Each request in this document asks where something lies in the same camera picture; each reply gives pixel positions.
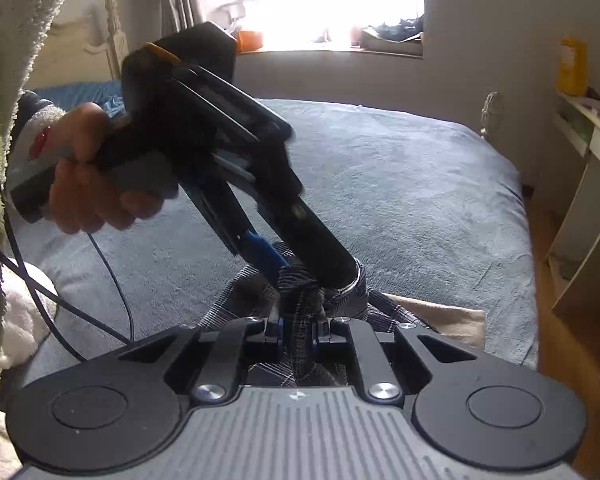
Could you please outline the person's left hand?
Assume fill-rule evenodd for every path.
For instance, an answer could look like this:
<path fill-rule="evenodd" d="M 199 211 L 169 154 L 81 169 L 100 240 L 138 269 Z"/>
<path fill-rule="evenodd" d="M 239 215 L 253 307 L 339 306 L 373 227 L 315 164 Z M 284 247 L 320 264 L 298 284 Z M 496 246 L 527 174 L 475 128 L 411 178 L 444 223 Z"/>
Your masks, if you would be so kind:
<path fill-rule="evenodd" d="M 69 145 L 73 156 L 62 159 L 50 187 L 50 219 L 67 234 L 94 233 L 106 224 L 125 230 L 136 220 L 158 214 L 177 194 L 173 184 L 155 194 L 121 193 L 91 160 L 111 130 L 108 115 L 95 103 L 83 103 L 60 117 L 48 131 L 46 151 Z"/>

